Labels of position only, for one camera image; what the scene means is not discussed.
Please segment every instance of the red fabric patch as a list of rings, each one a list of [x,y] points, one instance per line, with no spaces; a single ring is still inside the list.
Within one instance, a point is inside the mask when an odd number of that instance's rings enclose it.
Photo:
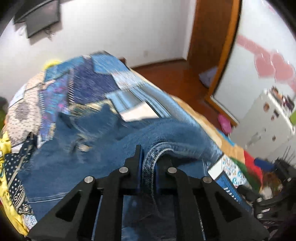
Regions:
[[[246,152],[244,150],[244,159],[245,159],[245,165],[248,169],[248,172],[251,175],[254,175],[258,178],[258,180],[260,181],[261,185],[263,183],[263,174],[262,174],[262,170],[260,167],[256,166],[254,164],[254,157],[252,157],[248,152]]]

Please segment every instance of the blue jeans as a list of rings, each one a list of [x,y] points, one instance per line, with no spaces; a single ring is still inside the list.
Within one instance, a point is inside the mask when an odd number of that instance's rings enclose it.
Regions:
[[[90,150],[80,151],[81,144]],[[124,122],[107,105],[79,119],[60,113],[53,140],[22,166],[19,178],[37,220],[85,176],[105,177],[123,166],[134,155],[136,145],[142,145],[144,151],[142,179],[147,195],[125,196],[123,239],[174,239],[172,198],[154,197],[162,217],[150,198],[155,163],[165,153],[190,157],[191,162],[180,159],[175,165],[189,176],[201,178],[222,152],[198,124],[166,118]]]

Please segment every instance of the reddish brown floor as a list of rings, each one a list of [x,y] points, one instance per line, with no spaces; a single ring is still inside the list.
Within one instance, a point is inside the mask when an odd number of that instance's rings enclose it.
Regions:
[[[221,129],[217,120],[218,112],[204,100],[208,89],[185,60],[146,65],[134,70],[165,92],[185,101],[215,127]]]

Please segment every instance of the wooden door frame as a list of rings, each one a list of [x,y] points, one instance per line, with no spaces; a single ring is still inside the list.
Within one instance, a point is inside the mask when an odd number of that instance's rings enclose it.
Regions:
[[[219,60],[218,69],[211,83],[207,96],[205,97],[205,100],[219,113],[225,115],[230,120],[233,126],[236,126],[237,122],[225,110],[223,110],[215,101],[213,101],[212,98],[213,98],[213,93],[216,91],[221,81],[222,75],[227,66],[227,63],[234,45],[238,24],[239,24],[239,19],[240,19],[241,7],[242,7],[242,0],[233,0],[232,9],[231,9],[231,18],[230,18],[230,22],[227,30],[227,36],[226,36],[221,57]]]

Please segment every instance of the white wall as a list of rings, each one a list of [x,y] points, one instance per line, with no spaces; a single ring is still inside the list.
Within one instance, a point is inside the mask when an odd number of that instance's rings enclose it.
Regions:
[[[286,63],[296,67],[296,40],[282,18],[265,0],[243,0],[238,35],[243,35],[268,52],[279,52]],[[259,78],[254,53],[235,41],[214,99],[240,121],[263,89],[276,86],[284,95],[294,97],[288,84],[274,77]]]
[[[61,4],[52,39],[30,39],[8,24],[0,37],[0,96],[10,100],[49,60],[105,50],[129,66],[182,58],[188,52],[196,0],[72,0]]]

